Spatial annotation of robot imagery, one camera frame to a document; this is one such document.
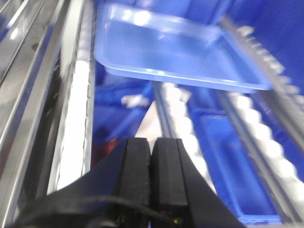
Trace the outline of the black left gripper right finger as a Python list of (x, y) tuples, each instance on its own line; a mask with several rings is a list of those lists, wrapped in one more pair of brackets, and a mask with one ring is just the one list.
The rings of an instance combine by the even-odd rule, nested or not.
[(151, 205), (177, 228), (243, 228), (214, 193), (181, 139), (158, 138), (151, 157)]

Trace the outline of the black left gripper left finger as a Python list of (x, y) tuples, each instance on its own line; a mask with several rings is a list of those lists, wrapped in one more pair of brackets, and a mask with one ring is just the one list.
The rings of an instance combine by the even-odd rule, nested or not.
[(146, 228), (150, 208), (150, 148), (122, 139), (87, 174), (28, 204), (16, 228)]

